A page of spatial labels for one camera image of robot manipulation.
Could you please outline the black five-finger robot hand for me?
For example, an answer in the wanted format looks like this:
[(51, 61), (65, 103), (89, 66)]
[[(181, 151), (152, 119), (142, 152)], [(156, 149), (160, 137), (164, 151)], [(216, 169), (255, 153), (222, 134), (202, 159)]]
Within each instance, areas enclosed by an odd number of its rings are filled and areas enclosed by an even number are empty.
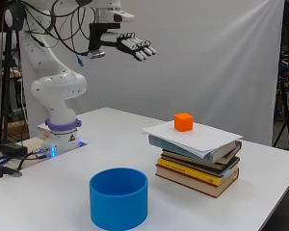
[(136, 37), (135, 33), (117, 34), (115, 41), (102, 40), (101, 44), (129, 54), (139, 62), (145, 61), (157, 53), (149, 40), (141, 40)]

